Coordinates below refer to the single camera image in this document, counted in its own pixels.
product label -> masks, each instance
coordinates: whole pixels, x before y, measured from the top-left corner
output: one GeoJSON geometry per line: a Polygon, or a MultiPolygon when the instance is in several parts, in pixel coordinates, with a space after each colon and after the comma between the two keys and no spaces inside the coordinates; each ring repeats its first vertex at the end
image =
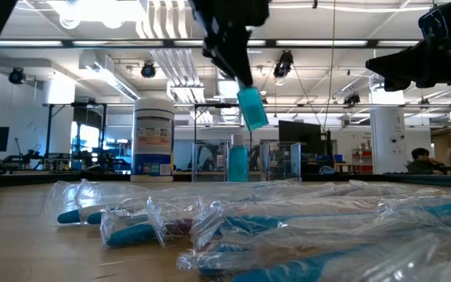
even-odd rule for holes
{"type": "Polygon", "coordinates": [[[173,174],[173,121],[164,117],[138,117],[134,139],[133,175],[173,174]]]}

workbench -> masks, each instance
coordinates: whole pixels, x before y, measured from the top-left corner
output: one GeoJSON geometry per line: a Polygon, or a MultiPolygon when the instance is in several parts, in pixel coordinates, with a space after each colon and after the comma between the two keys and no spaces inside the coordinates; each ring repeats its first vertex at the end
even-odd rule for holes
{"type": "MultiPolygon", "coordinates": [[[[182,184],[169,183],[161,188],[182,184]]],[[[161,249],[155,241],[142,246],[106,250],[100,245],[98,226],[48,225],[42,214],[51,187],[50,183],[0,188],[0,281],[200,280],[198,273],[175,268],[177,255],[192,247],[190,242],[184,243],[188,239],[168,249],[161,249]]],[[[451,188],[442,189],[451,192],[451,188]]]]}

teal bottle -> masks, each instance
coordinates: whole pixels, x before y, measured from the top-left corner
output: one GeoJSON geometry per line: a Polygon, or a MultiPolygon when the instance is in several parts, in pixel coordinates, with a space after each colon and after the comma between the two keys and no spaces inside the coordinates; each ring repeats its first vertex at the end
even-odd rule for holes
{"type": "Polygon", "coordinates": [[[244,146],[244,138],[241,134],[232,136],[233,145],[229,148],[227,181],[248,181],[248,152],[244,146]]]}

security camera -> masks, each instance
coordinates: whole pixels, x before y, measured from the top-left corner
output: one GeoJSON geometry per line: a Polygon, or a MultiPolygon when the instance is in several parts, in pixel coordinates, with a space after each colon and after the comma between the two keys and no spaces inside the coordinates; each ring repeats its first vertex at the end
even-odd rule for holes
{"type": "Polygon", "coordinates": [[[284,78],[291,71],[291,65],[294,63],[294,56],[291,54],[290,50],[283,50],[280,60],[274,68],[275,78],[284,78]]]}
{"type": "Polygon", "coordinates": [[[26,80],[23,67],[14,67],[12,73],[8,76],[8,80],[14,85],[23,84],[26,80]]]}
{"type": "Polygon", "coordinates": [[[142,71],[140,74],[144,78],[153,78],[156,75],[156,69],[154,68],[154,63],[151,61],[144,62],[144,66],[142,67],[142,71]]]}

clear plastic bin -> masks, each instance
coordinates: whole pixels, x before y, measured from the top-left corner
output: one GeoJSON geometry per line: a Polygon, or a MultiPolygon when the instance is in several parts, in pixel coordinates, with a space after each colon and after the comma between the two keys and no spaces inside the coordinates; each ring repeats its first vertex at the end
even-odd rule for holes
{"type": "Polygon", "coordinates": [[[301,144],[261,143],[261,181],[301,180],[301,144]]]}
{"type": "Polygon", "coordinates": [[[193,144],[193,182],[227,181],[229,142],[204,140],[193,144]]]}

